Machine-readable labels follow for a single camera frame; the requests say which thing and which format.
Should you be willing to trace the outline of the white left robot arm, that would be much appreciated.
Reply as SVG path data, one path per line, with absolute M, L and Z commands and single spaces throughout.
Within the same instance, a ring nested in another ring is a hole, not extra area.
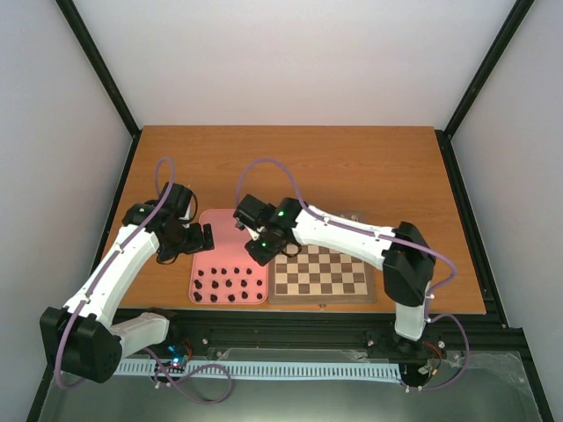
M 45 354 L 59 387 L 69 386 L 63 374 L 106 382 L 123 359 L 148 346 L 162 353 L 177 352 L 183 332 L 172 324 L 169 312 L 148 309 L 119 324 L 113 320 L 115 313 L 151 258 L 168 262 L 214 247 L 208 223 L 186 223 L 176 211 L 148 203 L 131 207 L 90 278 L 61 308 L 49 307 L 40 317 Z

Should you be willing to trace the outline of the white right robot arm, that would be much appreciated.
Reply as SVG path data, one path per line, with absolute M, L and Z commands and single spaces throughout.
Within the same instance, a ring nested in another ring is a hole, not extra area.
M 239 229 L 251 234 L 245 249 L 261 266 L 292 244 L 324 247 L 381 271 L 384 292 L 395 302 L 396 334 L 411 341 L 421 339 L 435 258 L 411 223 L 402 222 L 397 228 L 369 225 L 294 198 L 285 198 L 276 207 L 250 194 L 238 203 L 233 217 Z

